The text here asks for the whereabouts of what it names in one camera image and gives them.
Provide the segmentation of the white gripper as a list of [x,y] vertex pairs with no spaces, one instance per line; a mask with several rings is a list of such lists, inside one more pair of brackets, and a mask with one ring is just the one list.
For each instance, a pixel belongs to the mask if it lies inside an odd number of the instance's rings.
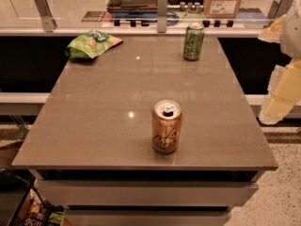
[[[301,58],[301,0],[293,0],[286,15],[282,15],[264,29],[258,39],[280,43],[280,50],[291,58]],[[271,73],[268,94],[263,99],[259,120],[276,124],[301,101],[301,61],[293,59],[285,67],[278,66]]]

